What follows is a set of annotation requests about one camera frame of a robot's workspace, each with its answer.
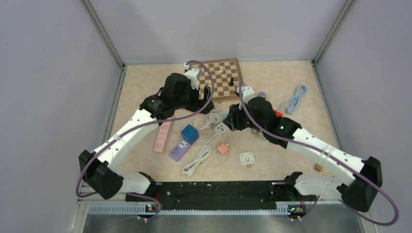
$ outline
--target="light blue cable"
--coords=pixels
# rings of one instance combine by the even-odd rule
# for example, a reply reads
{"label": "light blue cable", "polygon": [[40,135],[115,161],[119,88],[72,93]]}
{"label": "light blue cable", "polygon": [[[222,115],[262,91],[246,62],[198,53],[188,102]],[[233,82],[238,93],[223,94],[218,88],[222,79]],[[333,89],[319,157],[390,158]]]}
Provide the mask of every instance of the light blue cable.
{"label": "light blue cable", "polygon": [[283,102],[278,111],[283,112],[283,106],[285,105],[285,103],[289,102],[287,113],[292,114],[299,106],[300,98],[302,98],[302,96],[304,96],[307,92],[308,87],[305,84],[300,84],[300,86],[296,90],[295,95],[287,101]]}

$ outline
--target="blue box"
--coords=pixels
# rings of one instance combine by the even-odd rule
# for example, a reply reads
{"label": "blue box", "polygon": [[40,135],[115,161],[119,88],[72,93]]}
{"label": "blue box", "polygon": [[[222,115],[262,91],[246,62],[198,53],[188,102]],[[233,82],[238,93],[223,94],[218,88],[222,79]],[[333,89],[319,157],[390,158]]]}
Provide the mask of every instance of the blue box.
{"label": "blue box", "polygon": [[191,125],[187,125],[180,133],[182,138],[191,145],[199,138],[199,132]]}

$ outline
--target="pink power strip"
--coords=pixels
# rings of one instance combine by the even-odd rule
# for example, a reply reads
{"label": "pink power strip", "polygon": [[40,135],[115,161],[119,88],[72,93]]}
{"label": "pink power strip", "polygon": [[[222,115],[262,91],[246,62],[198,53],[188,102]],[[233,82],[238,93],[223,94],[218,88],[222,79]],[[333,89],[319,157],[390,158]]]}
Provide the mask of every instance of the pink power strip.
{"label": "pink power strip", "polygon": [[163,153],[166,146],[166,139],[169,137],[169,132],[172,128],[172,122],[165,122],[160,126],[159,134],[157,135],[156,142],[154,143],[153,151]]}

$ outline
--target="robotic arm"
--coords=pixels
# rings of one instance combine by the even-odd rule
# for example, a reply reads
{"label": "robotic arm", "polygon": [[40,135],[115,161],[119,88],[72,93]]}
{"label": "robotic arm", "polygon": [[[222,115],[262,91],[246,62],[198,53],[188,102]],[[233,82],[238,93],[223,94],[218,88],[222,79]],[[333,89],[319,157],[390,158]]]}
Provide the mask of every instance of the robotic arm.
{"label": "robotic arm", "polygon": [[[371,180],[377,186],[382,186],[382,173],[379,160],[373,157],[363,160],[345,153],[316,138],[299,123],[287,117],[279,116],[276,111],[273,110],[270,102],[263,97],[254,97],[254,91],[251,88],[244,86],[242,92],[248,112],[262,128],[277,136],[321,148],[324,152],[331,154],[340,161],[344,161],[346,165]],[[241,109],[240,104],[230,106],[229,114],[223,120],[223,123],[232,131],[246,128],[259,130],[256,125],[250,122],[245,111]],[[292,175],[286,177],[285,183],[294,185],[301,195],[320,195],[342,199],[344,203],[355,210],[361,212],[367,212],[369,210],[375,199],[377,190],[364,180],[355,176],[352,172],[327,157],[324,153],[319,153],[302,145],[276,139],[265,133],[263,133],[263,135],[269,142],[275,145],[280,145],[287,150],[305,155],[317,163],[321,161],[323,167],[335,174],[333,177],[325,177],[294,172]]]}
{"label": "robotic arm", "polygon": [[[132,190],[144,194],[150,181],[142,174],[138,174],[138,182],[134,182],[133,187],[128,186],[128,190],[121,190],[123,177],[116,174],[116,170],[122,160],[142,138],[159,126],[153,124],[154,121],[168,119],[176,110],[182,108],[196,112],[207,103],[211,93],[210,87],[205,87],[204,98],[199,99],[198,79],[202,75],[202,70],[189,69],[188,66],[185,66],[185,69],[184,74],[172,73],[168,76],[164,87],[157,94],[147,97],[130,120],[107,142],[92,153],[85,150],[80,154],[80,170],[83,171],[86,164],[99,153],[97,159],[86,169],[83,180],[104,199],[113,197],[119,191]],[[200,113],[207,114],[213,109],[214,104],[210,101]]]}

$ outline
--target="wooden chessboard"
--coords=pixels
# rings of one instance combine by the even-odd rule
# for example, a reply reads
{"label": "wooden chessboard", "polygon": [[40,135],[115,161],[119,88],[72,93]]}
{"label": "wooden chessboard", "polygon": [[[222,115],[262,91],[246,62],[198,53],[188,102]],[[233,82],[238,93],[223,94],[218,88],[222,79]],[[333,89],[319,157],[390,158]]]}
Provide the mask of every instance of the wooden chessboard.
{"label": "wooden chessboard", "polygon": [[[215,82],[213,101],[237,100],[235,91],[238,88],[239,80],[242,80],[239,61],[237,58],[205,61],[203,62],[209,68],[212,78]],[[198,64],[191,64],[190,67],[199,67]],[[211,85],[210,78],[207,72],[202,68],[203,75],[199,79],[199,98],[203,98],[205,85]],[[229,86],[230,78],[233,78],[234,85]]]}

